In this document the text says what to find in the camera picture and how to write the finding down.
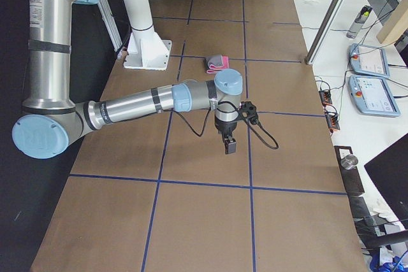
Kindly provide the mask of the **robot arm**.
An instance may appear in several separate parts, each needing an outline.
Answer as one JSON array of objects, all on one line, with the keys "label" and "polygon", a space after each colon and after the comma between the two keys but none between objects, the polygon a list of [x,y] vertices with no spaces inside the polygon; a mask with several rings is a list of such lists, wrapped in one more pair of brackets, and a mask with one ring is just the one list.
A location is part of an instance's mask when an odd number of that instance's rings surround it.
[{"label": "robot arm", "polygon": [[48,159],[59,155],[76,140],[106,125],[173,111],[214,111],[215,126],[227,154],[236,150],[233,138],[241,119],[242,75],[234,69],[218,72],[213,80],[186,81],[155,87],[117,99],[74,103],[77,89],[87,96],[107,79],[111,52],[97,49],[96,60],[71,56],[71,17],[75,3],[98,0],[29,0],[29,81],[22,103],[23,116],[12,129],[15,146],[24,154]]}]

